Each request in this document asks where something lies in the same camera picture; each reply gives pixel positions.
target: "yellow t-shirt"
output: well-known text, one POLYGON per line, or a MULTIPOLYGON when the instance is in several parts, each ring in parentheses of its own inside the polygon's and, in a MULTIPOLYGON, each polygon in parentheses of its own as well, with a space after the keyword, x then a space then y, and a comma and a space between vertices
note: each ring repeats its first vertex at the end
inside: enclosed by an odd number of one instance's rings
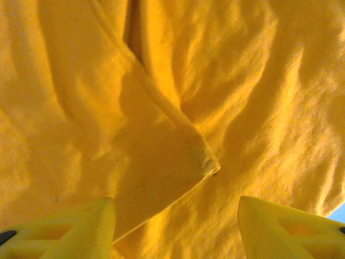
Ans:
POLYGON ((329 214, 345 200, 344 13, 0 0, 0 227, 111 196, 113 258, 244 258, 240 196, 329 214))

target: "black tip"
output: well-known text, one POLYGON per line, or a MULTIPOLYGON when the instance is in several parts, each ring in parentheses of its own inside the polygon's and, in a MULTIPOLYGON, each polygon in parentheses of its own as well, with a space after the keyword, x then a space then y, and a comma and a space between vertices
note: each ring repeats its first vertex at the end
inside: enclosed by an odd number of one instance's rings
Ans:
POLYGON ((9 230, 9 231, 0 233, 0 246, 2 246, 4 243, 10 240, 16 234, 17 232, 15 230, 9 230))

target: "cloth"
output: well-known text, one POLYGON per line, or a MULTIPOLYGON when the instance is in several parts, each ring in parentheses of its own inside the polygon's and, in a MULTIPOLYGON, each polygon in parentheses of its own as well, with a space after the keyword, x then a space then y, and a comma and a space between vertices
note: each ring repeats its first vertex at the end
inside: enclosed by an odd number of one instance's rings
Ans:
POLYGON ((345 200, 344 0, 0 3, 1 227, 112 196, 113 258, 244 258, 242 195, 345 200))

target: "yellow plastic piece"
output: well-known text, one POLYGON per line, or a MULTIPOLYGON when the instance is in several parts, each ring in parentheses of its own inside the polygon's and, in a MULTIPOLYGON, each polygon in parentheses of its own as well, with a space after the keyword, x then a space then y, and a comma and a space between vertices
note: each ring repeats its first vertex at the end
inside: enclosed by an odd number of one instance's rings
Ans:
POLYGON ((115 230, 112 198, 4 230, 17 234, 0 246, 0 259, 108 259, 115 230))
POLYGON ((345 258, 345 225, 243 196, 237 219, 247 259, 345 258))

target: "yellow fabric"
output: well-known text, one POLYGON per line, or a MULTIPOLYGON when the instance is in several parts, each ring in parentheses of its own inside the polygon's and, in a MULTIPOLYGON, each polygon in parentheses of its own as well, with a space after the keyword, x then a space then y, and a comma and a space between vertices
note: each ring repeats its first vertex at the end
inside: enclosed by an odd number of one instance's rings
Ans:
POLYGON ((343 0, 0 3, 1 227, 109 195, 113 258, 244 258, 240 196, 345 200, 343 0))

